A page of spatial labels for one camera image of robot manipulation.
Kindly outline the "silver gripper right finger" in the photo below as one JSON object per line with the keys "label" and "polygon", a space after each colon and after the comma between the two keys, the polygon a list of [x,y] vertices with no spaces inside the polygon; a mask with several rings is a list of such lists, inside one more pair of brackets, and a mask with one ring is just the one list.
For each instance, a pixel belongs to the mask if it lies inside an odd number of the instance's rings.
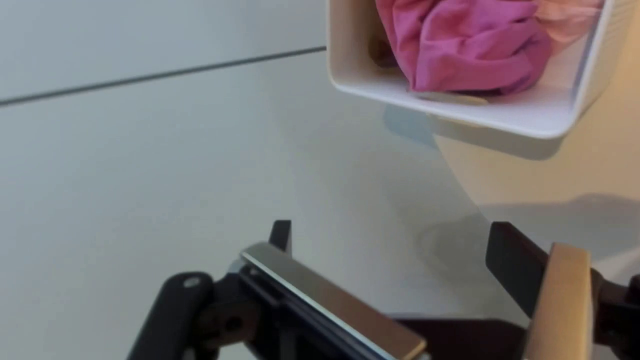
{"label": "silver gripper right finger", "polygon": [[592,347],[590,253],[569,244],[538,247],[516,226],[490,226],[486,265],[530,316],[521,360],[588,360]]}

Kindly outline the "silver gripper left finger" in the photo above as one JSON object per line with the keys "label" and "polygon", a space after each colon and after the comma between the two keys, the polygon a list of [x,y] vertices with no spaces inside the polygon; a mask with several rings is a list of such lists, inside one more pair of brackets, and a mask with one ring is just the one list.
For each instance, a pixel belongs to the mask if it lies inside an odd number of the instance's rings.
{"label": "silver gripper left finger", "polygon": [[260,306],[246,341],[260,360],[427,360],[426,337],[292,256],[292,222],[232,262]]}

